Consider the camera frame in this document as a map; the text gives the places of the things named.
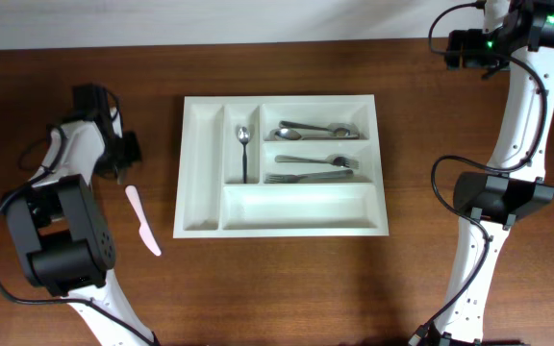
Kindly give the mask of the pink plastic knife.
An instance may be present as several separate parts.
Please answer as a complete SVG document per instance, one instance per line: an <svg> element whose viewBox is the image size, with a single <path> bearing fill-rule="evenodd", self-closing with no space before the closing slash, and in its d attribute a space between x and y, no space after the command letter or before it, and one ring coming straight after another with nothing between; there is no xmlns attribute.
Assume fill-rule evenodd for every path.
<svg viewBox="0 0 554 346"><path fill-rule="evenodd" d="M163 252L148 223L137 188L134 185L127 185L124 191L138 218L138 234L142 242L154 256L160 257Z"/></svg>

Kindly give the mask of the small bent metal spoon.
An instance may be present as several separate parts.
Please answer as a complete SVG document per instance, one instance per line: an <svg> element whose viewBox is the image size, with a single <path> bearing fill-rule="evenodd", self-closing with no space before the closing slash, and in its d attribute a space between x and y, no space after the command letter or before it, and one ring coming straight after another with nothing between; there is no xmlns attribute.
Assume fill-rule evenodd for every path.
<svg viewBox="0 0 554 346"><path fill-rule="evenodd" d="M238 129L237 138L242 145L242 182L246 184L248 177L247 145L251 139L251 133L246 127L241 126Z"/></svg>

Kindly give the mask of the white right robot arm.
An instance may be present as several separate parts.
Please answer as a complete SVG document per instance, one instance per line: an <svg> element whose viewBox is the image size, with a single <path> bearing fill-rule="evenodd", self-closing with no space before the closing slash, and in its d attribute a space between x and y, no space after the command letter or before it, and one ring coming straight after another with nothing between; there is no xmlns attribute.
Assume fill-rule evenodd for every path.
<svg viewBox="0 0 554 346"><path fill-rule="evenodd" d="M499 253L515 223L549 205L546 144L554 112L554 1L475 1L480 29L454 30L431 51L450 69L506 71L509 94L487 163L471 166L444 207L458 217L459 239L443 306L410 338L412 345L481 345L483 319Z"/></svg>

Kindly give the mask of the large silver spoon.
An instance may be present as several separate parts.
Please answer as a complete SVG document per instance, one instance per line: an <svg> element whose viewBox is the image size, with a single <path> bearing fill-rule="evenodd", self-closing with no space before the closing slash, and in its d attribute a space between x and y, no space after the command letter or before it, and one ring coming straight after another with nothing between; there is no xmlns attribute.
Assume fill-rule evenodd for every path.
<svg viewBox="0 0 554 346"><path fill-rule="evenodd" d="M277 140L349 140L360 139L358 135L349 136L329 136L329 135L302 135L294 129L282 128L275 129L273 137Z"/></svg>
<svg viewBox="0 0 554 346"><path fill-rule="evenodd" d="M332 134L333 136L346 137L346 136L358 136L359 132L352 126L343 123L331 123L327 126L316 126L302 123L296 123L291 121L280 121L280 128L293 128L300 130L321 131Z"/></svg>

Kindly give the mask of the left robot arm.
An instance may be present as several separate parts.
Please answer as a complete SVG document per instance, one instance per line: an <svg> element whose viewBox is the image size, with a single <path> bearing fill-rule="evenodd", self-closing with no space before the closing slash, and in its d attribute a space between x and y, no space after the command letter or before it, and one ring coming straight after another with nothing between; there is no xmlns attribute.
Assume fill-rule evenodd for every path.
<svg viewBox="0 0 554 346"><path fill-rule="evenodd" d="M91 190L94 173L120 176L140 158L132 132L119 122L78 120L54 126L36 174L0 206L27 281L48 298L20 298L26 306L67 305L102 345L155 345L114 272L112 232Z"/></svg>

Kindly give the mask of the silver fork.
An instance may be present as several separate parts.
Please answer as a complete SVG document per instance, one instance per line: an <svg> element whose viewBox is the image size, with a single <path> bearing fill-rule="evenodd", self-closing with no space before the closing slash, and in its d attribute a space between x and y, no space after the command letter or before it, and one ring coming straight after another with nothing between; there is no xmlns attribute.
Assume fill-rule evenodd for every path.
<svg viewBox="0 0 554 346"><path fill-rule="evenodd" d="M278 155L274 158L278 163L316 163L316 164L330 164L335 167L344 167L351 169L359 169L360 164L355 159L349 159L344 156L329 156L326 159L309 159L294 156Z"/></svg>
<svg viewBox="0 0 554 346"><path fill-rule="evenodd" d="M264 177L264 183L265 184L331 183L331 182L349 180L353 177L354 177L354 171L351 169L305 173L305 174L267 174Z"/></svg>

